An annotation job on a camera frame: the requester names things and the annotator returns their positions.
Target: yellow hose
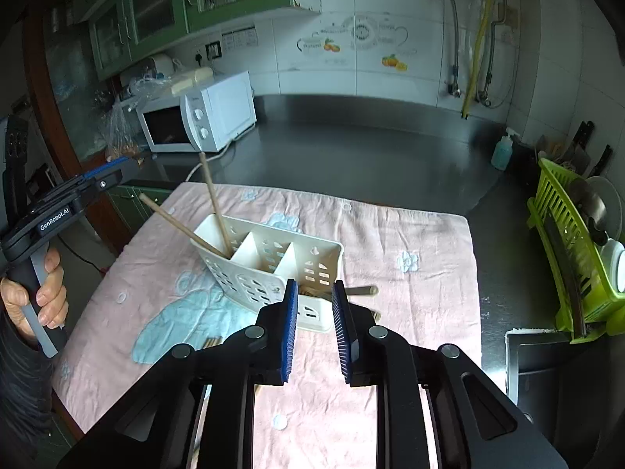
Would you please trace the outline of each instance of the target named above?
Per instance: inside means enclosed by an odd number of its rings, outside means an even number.
[[[486,0],[484,11],[482,12],[482,21],[479,24],[479,31],[475,38],[475,45],[473,47],[473,67],[471,68],[471,77],[469,78],[469,86],[464,94],[464,102],[462,103],[462,117],[467,118],[469,115],[469,105],[473,97],[475,96],[475,90],[477,87],[477,76],[479,75],[479,51],[482,49],[482,40],[486,33],[486,27],[488,26],[488,20],[491,17],[491,10],[493,9],[493,0]]]

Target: white microwave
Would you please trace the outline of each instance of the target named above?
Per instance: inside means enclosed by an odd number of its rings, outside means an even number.
[[[249,72],[152,98],[137,116],[152,152],[217,152],[256,123]]]

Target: metal bolt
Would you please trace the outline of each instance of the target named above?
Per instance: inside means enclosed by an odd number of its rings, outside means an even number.
[[[445,344],[442,348],[441,348],[441,352],[443,353],[443,356],[447,356],[448,358],[457,358],[458,356],[460,356],[460,349],[458,349],[457,346],[454,346],[454,344]]]
[[[176,344],[171,349],[171,355],[177,360],[184,360],[191,354],[191,347],[187,344]]]
[[[373,338],[384,338],[389,334],[388,330],[383,326],[371,326],[369,328],[369,335]]]
[[[260,338],[265,334],[265,330],[262,326],[248,326],[245,329],[245,336],[248,338]]]

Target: soap dispenser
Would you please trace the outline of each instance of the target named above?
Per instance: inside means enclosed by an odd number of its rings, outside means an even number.
[[[510,127],[508,127],[505,132],[507,135],[502,137],[497,143],[491,158],[491,165],[500,171],[505,170],[508,162],[510,162],[510,157],[512,156],[512,136],[519,135]]]

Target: hand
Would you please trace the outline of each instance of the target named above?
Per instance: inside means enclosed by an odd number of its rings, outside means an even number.
[[[39,322],[48,328],[57,328],[65,322],[65,317],[68,315],[69,306],[66,301],[68,292],[63,285],[63,267],[60,263],[61,256],[58,250],[50,248],[44,259],[48,277],[36,296],[37,304],[41,307]],[[26,290],[20,284],[3,278],[0,282],[0,296],[2,296],[9,318],[20,335],[29,342],[35,341],[35,334],[22,313],[22,307],[29,302]]]

